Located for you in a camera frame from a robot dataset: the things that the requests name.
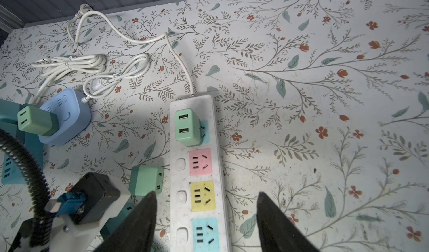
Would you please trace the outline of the floral patterned table mat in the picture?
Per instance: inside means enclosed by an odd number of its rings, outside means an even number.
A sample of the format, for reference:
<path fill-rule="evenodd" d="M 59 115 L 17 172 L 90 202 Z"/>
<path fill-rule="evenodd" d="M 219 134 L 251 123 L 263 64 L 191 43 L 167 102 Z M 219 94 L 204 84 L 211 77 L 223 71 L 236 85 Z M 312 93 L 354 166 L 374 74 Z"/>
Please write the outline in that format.
<path fill-rule="evenodd" d="M 88 172 L 124 183 L 162 165 L 152 250 L 170 251 L 173 100 L 213 96 L 232 249 L 258 252 L 265 192 L 323 252 L 429 249 L 429 0 L 1 0 L 25 27 L 1 35 L 1 98 L 27 103 L 32 63 L 104 54 L 151 68 L 91 101 L 89 126 L 46 146 L 51 197 Z"/>

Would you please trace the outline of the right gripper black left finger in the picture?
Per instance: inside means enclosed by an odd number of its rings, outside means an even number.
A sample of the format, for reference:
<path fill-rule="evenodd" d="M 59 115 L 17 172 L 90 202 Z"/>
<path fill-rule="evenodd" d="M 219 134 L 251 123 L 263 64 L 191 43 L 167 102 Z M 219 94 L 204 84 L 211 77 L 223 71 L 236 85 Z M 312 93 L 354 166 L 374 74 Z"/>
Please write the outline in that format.
<path fill-rule="evenodd" d="M 96 252 L 152 252 L 156 225 L 157 201 L 154 191 L 148 193 L 135 206 Z"/>

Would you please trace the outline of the teal power strip with USB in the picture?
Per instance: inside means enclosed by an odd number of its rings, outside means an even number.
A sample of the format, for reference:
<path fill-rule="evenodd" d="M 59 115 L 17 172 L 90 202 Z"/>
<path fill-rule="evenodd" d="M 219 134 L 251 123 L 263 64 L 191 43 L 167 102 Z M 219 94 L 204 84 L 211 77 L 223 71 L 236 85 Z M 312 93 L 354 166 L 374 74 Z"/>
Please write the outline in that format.
<path fill-rule="evenodd" d="M 1 130 L 10 135 L 1 172 L 1 182 L 4 185 L 25 183 L 20 165 L 29 161 L 29 155 L 40 169 L 43 168 L 44 145 L 39 141 L 38 135 L 19 129 L 17 115 L 22 109 L 24 105 L 1 100 Z"/>

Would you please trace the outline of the blue square socket cube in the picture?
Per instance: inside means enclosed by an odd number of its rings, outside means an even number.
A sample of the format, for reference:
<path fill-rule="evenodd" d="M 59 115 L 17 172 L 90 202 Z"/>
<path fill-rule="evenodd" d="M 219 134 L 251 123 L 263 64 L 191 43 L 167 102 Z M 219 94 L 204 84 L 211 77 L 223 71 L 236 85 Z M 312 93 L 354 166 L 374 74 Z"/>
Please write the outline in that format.
<path fill-rule="evenodd" d="M 84 94 L 67 88 L 40 109 L 57 116 L 59 130 L 51 136 L 39 136 L 40 142 L 47 145 L 62 146 L 81 133 L 90 123 L 91 112 L 88 104 L 81 102 Z"/>

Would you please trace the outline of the green plug cube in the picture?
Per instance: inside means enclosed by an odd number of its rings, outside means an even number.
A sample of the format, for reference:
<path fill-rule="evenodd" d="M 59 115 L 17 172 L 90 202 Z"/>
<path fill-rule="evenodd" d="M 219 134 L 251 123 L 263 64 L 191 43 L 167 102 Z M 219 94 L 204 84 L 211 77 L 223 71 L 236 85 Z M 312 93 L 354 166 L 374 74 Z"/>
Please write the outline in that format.
<path fill-rule="evenodd" d="M 146 196 L 152 191 L 159 195 L 163 190 L 163 179 L 162 167 L 134 166 L 131 170 L 129 191 L 132 196 Z"/>
<path fill-rule="evenodd" d="M 28 105 L 17 113 L 17 124 L 20 131 L 41 136 L 51 136 L 59 130 L 55 114 Z"/>
<path fill-rule="evenodd" d="M 201 145 L 200 119 L 191 108 L 176 111 L 175 139 L 186 147 Z"/>

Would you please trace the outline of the teal plug cube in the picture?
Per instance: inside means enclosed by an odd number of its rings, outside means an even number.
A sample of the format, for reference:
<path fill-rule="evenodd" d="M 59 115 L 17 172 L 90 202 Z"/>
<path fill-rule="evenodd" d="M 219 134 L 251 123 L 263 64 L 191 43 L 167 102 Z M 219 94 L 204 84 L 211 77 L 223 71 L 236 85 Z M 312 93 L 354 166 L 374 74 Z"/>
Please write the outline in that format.
<path fill-rule="evenodd" d="M 100 230 L 100 234 L 103 240 L 106 240 L 116 229 L 123 223 L 123 221 L 131 214 L 135 206 L 132 203 L 126 203 L 120 210 L 116 217 L 110 218 L 103 228 Z"/>

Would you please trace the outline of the white long power strip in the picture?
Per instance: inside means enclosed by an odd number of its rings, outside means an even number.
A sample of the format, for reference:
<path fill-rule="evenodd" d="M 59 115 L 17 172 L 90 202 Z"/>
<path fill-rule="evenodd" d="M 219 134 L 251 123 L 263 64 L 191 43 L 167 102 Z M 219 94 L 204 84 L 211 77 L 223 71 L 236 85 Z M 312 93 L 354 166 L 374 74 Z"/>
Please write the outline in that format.
<path fill-rule="evenodd" d="M 175 139 L 176 111 L 191 108 L 200 119 L 202 143 Z M 232 250 L 215 104 L 209 94 L 170 104 L 170 249 L 172 252 Z"/>

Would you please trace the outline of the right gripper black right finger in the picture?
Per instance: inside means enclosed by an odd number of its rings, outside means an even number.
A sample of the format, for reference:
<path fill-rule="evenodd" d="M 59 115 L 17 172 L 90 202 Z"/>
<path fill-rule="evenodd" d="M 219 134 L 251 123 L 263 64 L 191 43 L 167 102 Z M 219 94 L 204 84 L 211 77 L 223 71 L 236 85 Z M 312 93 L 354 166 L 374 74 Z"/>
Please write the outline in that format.
<path fill-rule="evenodd" d="M 258 195 L 257 223 L 264 252 L 318 252 L 264 192 Z"/>

